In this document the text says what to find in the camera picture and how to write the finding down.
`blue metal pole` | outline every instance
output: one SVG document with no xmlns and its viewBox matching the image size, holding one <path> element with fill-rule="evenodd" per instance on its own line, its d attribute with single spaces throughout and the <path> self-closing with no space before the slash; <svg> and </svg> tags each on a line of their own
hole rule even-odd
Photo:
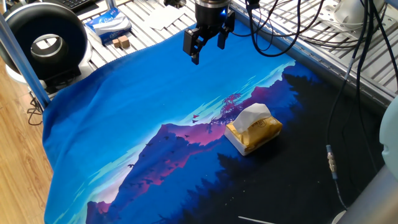
<svg viewBox="0 0 398 224">
<path fill-rule="evenodd" d="M 24 52 L 19 46 L 14 34 L 12 33 L 3 16 L 0 16 L 0 41 L 20 73 L 24 76 L 32 91 L 35 93 L 35 96 L 40 104 L 43 106 L 43 108 L 46 108 L 50 103 L 50 98 L 45 92 L 42 84 L 36 76 L 36 73 L 33 71 L 32 66 L 27 60 Z"/>
</svg>

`yellow tissue box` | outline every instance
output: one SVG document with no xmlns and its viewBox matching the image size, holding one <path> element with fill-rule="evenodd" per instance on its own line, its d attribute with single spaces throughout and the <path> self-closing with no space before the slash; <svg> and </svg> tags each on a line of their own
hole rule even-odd
<svg viewBox="0 0 398 224">
<path fill-rule="evenodd" d="M 271 116 L 256 121 L 243 133 L 239 133 L 231 122 L 226 125 L 224 135 L 243 156 L 246 156 L 278 136 L 281 130 L 282 123 Z"/>
</svg>

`tissue box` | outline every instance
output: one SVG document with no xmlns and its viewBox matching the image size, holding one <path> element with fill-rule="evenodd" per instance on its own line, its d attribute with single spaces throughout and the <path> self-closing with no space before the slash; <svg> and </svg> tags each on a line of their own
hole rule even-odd
<svg viewBox="0 0 398 224">
<path fill-rule="evenodd" d="M 119 9 L 113 8 L 86 23 L 90 35 L 105 44 L 131 29 L 129 19 Z"/>
<path fill-rule="evenodd" d="M 282 123 L 271 114 L 254 122 L 241 133 L 236 130 L 233 123 L 234 121 L 226 125 L 224 135 L 243 156 L 278 136 L 282 130 Z"/>
</svg>

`metal grid shelf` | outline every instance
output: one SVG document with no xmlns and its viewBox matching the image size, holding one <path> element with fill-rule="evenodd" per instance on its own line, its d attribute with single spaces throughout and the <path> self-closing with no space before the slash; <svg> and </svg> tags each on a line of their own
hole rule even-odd
<svg viewBox="0 0 398 224">
<path fill-rule="evenodd" d="M 275 0 L 261 0 L 262 5 L 261 12 L 263 15 L 268 14 L 268 10 L 272 7 Z M 302 19 L 302 25 L 308 25 L 314 17 L 318 7 L 319 0 L 308 0 L 303 1 L 301 6 L 302 16 L 306 17 Z M 333 0 L 326 0 L 325 6 L 334 7 L 336 2 Z M 179 10 L 184 12 L 184 15 L 175 21 L 170 27 L 162 30 L 155 30 L 147 26 L 144 22 L 149 15 L 156 9 L 165 7 L 162 2 L 156 0 L 135 0 L 127 1 L 118 6 L 118 8 L 128 16 L 131 21 L 132 29 L 127 33 L 127 37 L 130 40 L 131 46 L 128 49 L 115 49 L 112 43 L 102 45 L 95 39 L 89 36 L 89 40 L 93 46 L 93 55 L 89 64 L 97 69 L 104 64 L 115 60 L 116 58 L 125 56 L 133 53 L 137 50 L 145 47 L 150 47 L 157 44 L 172 35 L 184 30 L 188 26 L 196 23 L 195 20 L 195 2 L 194 0 L 187 0 L 186 7 Z M 285 4 L 281 4 L 274 11 L 274 15 L 271 17 L 274 26 L 274 31 L 280 34 L 289 34 L 296 31 L 297 26 L 294 21 L 297 20 L 296 12 L 297 2 L 290 1 Z M 233 0 L 231 9 L 235 10 L 238 14 L 247 17 L 246 6 L 244 0 Z M 103 14 L 105 9 L 98 12 L 95 15 L 88 17 L 80 17 L 83 22 L 88 22 L 100 14 Z M 254 18 L 258 21 L 260 13 L 257 10 L 253 13 Z M 389 36 L 390 43 L 394 52 L 398 52 L 398 25 L 393 18 L 388 15 L 385 16 L 384 21 L 386 23 L 386 32 Z M 333 33 L 334 27 L 328 26 L 320 21 L 315 23 L 314 29 L 308 30 L 304 34 L 308 37 L 317 38 L 325 41 L 341 42 L 348 40 L 355 40 L 352 35 L 344 35 Z M 292 41 L 292 38 L 283 38 L 286 44 Z M 294 50 L 300 52 L 305 57 L 308 57 L 312 62 L 317 63 L 328 70 L 330 73 L 335 74 L 337 77 L 342 77 L 348 68 L 349 60 L 352 56 L 352 49 L 331 49 L 324 48 L 318 45 L 312 45 L 306 43 L 303 39 L 299 39 L 294 47 Z M 356 76 L 356 66 L 358 66 L 359 56 L 354 64 L 353 71 L 351 71 L 349 84 L 354 85 Z M 378 102 L 380 105 L 387 106 L 397 95 L 397 82 L 394 76 L 394 70 L 390 63 L 389 54 L 385 48 L 384 41 L 379 32 L 375 33 L 371 49 L 368 53 L 368 57 L 363 67 L 363 78 L 361 79 L 362 91 L 367 94 L 370 98 Z"/>
</svg>

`wooden floor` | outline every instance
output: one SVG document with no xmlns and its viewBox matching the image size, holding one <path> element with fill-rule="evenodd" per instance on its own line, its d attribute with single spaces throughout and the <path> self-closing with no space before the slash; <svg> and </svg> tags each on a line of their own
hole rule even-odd
<svg viewBox="0 0 398 224">
<path fill-rule="evenodd" d="M 28 124 L 30 101 L 27 87 L 11 80 L 0 61 L 0 224 L 44 223 L 52 169 L 43 125 Z M 34 116 L 33 122 L 41 121 Z"/>
</svg>

